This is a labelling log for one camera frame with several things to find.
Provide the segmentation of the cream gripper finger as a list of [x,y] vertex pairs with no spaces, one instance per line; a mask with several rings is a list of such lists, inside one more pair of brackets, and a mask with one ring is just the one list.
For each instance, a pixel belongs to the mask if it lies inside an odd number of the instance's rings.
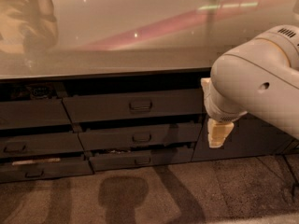
[[207,105],[210,103],[210,83],[211,79],[209,77],[201,79],[201,86],[204,93],[204,103]]
[[209,119],[207,122],[208,144],[210,148],[220,148],[234,128],[232,122],[218,122]]

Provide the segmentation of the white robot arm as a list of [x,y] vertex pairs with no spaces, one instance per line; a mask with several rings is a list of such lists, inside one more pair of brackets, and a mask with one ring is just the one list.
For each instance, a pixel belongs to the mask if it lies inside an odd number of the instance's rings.
[[210,147],[222,147],[248,113],[299,139],[299,27],[276,26],[230,49],[201,85]]

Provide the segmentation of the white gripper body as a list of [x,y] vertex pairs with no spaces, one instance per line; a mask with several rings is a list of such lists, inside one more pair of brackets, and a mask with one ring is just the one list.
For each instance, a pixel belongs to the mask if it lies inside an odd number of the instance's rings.
[[218,122],[234,122],[247,114],[240,105],[222,96],[210,83],[210,103],[205,104],[208,115]]

